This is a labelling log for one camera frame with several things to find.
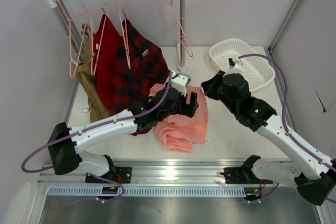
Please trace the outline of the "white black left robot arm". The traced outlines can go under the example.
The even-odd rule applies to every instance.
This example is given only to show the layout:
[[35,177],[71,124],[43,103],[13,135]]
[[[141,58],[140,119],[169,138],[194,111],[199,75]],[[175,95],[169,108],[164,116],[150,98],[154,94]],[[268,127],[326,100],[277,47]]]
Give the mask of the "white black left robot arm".
[[96,155],[87,149],[105,140],[126,134],[144,132],[156,127],[171,115],[192,118],[198,108],[197,94],[182,94],[176,88],[166,87],[155,96],[138,102],[107,119],[71,129],[59,123],[48,141],[48,151],[56,175],[83,170],[104,176],[116,169],[108,155]]

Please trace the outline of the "pink skirt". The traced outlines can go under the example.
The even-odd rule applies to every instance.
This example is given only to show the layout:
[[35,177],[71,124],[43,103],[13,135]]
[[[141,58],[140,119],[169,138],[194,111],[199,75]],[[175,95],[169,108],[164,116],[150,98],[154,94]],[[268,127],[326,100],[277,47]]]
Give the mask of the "pink skirt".
[[208,106],[201,87],[188,86],[187,94],[197,94],[198,108],[192,118],[186,115],[171,115],[154,128],[158,140],[169,150],[191,153],[193,146],[206,143]]

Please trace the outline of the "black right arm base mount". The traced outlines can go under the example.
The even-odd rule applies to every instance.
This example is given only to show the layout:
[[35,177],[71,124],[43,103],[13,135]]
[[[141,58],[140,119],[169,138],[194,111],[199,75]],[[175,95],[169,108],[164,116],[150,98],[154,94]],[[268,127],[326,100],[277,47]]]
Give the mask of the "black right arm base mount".
[[220,174],[225,178],[227,184],[259,184],[260,179],[252,172],[255,162],[261,159],[260,156],[251,155],[248,157],[240,167],[224,168]]

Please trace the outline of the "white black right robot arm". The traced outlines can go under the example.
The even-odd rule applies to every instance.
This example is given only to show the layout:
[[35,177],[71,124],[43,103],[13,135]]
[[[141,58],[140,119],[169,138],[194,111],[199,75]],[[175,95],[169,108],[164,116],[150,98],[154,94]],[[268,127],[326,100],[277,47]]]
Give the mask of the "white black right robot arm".
[[252,155],[240,168],[247,182],[266,179],[284,184],[316,206],[327,200],[335,187],[335,160],[285,128],[281,116],[271,105],[252,96],[242,75],[219,71],[202,82],[201,87],[206,97],[222,102],[240,124],[272,142],[293,162],[288,165]]

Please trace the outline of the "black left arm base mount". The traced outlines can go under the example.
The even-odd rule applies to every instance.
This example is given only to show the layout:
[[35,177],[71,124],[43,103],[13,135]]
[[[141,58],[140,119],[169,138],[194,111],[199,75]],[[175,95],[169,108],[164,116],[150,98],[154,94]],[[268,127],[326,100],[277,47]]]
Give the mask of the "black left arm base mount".
[[92,184],[101,184],[105,183],[104,180],[101,180],[102,178],[111,180],[113,182],[117,182],[119,184],[129,184],[131,182],[132,177],[132,167],[116,167],[111,159],[110,156],[104,155],[104,159],[107,161],[109,170],[101,175],[99,178],[95,178],[92,175],[89,175],[89,173],[86,173],[85,182]]

